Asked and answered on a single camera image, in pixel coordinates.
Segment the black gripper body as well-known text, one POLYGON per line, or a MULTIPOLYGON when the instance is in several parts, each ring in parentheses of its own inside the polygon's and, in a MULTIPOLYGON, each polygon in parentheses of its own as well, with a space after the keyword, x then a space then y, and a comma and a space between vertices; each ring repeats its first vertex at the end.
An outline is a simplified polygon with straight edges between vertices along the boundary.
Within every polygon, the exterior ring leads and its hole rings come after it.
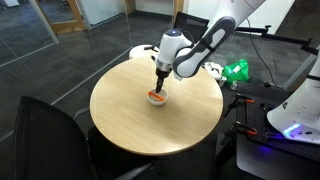
POLYGON ((169 74, 171 73, 171 69, 169 69, 168 71, 162 71, 159 68, 156 69, 156 75, 159 79, 164 80, 165 78, 167 78, 169 76, 169 74))

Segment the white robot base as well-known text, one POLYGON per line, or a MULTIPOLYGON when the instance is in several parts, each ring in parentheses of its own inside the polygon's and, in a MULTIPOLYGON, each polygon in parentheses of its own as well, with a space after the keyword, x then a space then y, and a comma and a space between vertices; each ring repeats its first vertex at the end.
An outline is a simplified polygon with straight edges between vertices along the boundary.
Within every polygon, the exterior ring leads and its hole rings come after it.
POLYGON ((268 122, 286 139, 320 144, 320 54, 301 86, 267 113, 268 122))

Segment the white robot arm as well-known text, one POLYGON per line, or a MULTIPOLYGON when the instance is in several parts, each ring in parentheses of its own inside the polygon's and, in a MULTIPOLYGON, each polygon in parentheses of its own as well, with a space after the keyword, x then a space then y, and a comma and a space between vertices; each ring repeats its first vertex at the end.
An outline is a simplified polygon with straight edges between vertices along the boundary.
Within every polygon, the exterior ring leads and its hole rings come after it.
POLYGON ((182 80, 194 76, 201 64, 266 0, 220 0, 213 23, 195 43, 178 29, 166 31, 160 42, 156 64, 156 92, 162 90, 164 79, 171 72, 182 80))

